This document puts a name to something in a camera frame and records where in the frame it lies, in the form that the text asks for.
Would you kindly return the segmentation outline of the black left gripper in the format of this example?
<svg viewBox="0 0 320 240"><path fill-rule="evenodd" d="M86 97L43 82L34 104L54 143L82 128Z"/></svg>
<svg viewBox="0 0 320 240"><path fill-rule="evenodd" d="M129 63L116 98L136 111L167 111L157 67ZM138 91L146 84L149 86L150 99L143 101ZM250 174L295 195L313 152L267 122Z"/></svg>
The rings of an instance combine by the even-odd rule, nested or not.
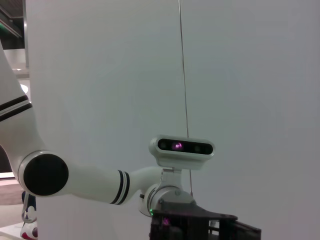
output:
<svg viewBox="0 0 320 240"><path fill-rule="evenodd" d="M210 222L232 224L234 215L211 212L192 203L162 203L150 209L150 240L218 240ZM261 240L259 228L236 221L236 240Z"/></svg>

